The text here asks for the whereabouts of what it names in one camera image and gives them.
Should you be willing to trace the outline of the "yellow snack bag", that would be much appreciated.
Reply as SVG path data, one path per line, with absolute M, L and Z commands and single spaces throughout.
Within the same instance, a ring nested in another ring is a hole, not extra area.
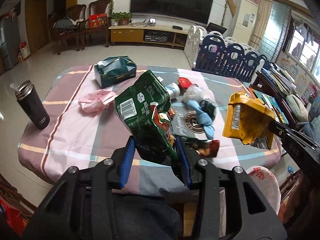
M 275 121 L 275 113 L 260 99 L 253 99 L 244 91 L 236 92 L 229 98 L 225 126 L 222 135 L 239 139 L 244 145 L 271 149 L 273 133 L 269 123 Z

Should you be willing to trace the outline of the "light blue cloth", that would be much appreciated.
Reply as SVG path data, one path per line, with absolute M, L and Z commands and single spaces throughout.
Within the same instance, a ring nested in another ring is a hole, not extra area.
M 188 100 L 187 105 L 196 112 L 197 122 L 203 127 L 208 140 L 214 139 L 215 129 L 213 128 L 213 120 L 200 106 L 196 100 Z

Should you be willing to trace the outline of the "potted green plant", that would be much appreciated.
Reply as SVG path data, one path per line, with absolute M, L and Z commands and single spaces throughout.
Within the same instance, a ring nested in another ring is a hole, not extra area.
M 132 14 L 130 12 L 113 12 L 112 18 L 118 25 L 128 25 L 132 20 Z

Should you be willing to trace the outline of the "green snack bag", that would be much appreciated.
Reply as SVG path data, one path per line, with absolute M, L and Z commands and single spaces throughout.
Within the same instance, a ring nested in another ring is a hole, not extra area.
M 168 91 L 153 74 L 144 72 L 115 98 L 116 115 L 131 132 L 141 158 L 158 164 L 177 160 Z

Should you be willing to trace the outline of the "stack of books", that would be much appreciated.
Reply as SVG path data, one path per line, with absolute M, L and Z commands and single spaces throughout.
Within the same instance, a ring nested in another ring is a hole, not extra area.
M 288 125 L 291 128 L 294 128 L 298 120 L 286 102 L 288 93 L 285 92 L 284 88 L 281 88 L 280 85 L 277 84 L 276 78 L 269 70 L 261 68 L 260 70 L 257 70 L 255 74 L 257 77 L 253 78 L 253 83 L 250 87 L 273 97 L 289 122 Z

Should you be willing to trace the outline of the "white plastic bag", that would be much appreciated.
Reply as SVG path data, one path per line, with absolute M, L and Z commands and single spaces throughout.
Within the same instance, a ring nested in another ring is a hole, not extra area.
M 204 99 L 214 99 L 213 92 L 208 88 L 191 85 L 183 94 L 183 102 L 187 103 L 189 100 L 195 100 L 200 103 Z

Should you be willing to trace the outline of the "dark green tissue pack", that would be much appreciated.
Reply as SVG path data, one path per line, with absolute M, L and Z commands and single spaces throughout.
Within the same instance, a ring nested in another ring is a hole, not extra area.
M 100 88 L 110 87 L 136 76 L 137 65 L 128 56 L 113 56 L 94 65 Z

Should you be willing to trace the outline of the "red snack wrapper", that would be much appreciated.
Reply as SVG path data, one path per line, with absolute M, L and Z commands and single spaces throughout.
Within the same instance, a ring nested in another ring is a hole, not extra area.
M 201 157 L 216 158 L 219 151 L 219 140 L 200 140 L 197 138 L 189 137 L 180 137 L 180 139 L 188 148 L 195 150 Z

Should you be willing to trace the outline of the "beige curtain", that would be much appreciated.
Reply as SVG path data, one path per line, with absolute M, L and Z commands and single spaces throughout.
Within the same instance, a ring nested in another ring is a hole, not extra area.
M 273 0 L 255 0 L 255 1 L 257 1 L 258 3 L 258 12 L 257 12 L 257 19 L 255 21 L 255 25 L 249 41 L 249 45 L 257 50 L 261 44 L 263 34 L 265 32 L 265 29 L 268 23 Z

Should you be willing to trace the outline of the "black tumbler with straw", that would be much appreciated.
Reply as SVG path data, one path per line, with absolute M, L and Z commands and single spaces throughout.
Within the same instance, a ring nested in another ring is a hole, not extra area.
M 31 81 L 24 81 L 19 86 L 11 83 L 10 88 L 15 91 L 18 104 L 33 124 L 40 130 L 45 129 L 49 125 L 50 117 Z

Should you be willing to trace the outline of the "wooden tv cabinet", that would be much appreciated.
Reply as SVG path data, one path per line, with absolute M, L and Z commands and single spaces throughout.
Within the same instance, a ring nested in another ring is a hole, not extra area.
M 165 25 L 118 25 L 109 27 L 112 43 L 141 43 L 184 49 L 188 30 Z

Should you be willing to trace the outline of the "white standing air conditioner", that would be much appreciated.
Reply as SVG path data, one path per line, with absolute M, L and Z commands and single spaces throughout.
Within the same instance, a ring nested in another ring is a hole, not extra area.
M 236 42 L 248 44 L 257 18 L 258 5 L 251 0 L 240 0 L 233 17 L 231 37 Z

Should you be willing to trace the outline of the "plaid pink grey tablecloth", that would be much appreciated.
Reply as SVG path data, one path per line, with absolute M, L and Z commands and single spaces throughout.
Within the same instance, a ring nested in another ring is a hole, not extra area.
M 137 74 L 152 71 L 165 86 L 185 77 L 199 87 L 211 90 L 217 104 L 213 122 L 214 138 L 220 142 L 215 166 L 230 170 L 235 166 L 272 168 L 281 153 L 277 141 L 270 149 L 244 145 L 222 135 L 230 96 L 245 89 L 237 79 L 186 69 L 138 66 Z M 39 130 L 27 124 L 18 145 L 20 163 L 48 183 L 56 182 L 70 166 L 80 169 L 95 166 L 109 158 L 115 149 L 126 145 L 129 130 L 116 116 L 112 106 L 103 112 L 86 113 L 78 101 L 99 89 L 92 65 L 75 66 L 62 73 L 49 90 L 44 107 L 49 125 Z

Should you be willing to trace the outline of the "white paper cup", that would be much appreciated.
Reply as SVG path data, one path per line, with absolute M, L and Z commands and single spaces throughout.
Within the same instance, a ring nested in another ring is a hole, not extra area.
M 169 93 L 169 97 L 171 100 L 177 98 L 181 94 L 179 86 L 174 82 L 165 86 L 165 88 L 166 88 L 167 92 Z

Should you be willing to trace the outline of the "navy white baby fence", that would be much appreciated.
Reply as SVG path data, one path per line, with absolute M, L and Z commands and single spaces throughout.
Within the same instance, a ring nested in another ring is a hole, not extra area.
M 270 61 L 247 44 L 233 37 L 224 38 L 218 31 L 207 32 L 204 27 L 189 28 L 184 54 L 194 71 L 232 77 L 250 83 L 262 68 L 269 69 Z

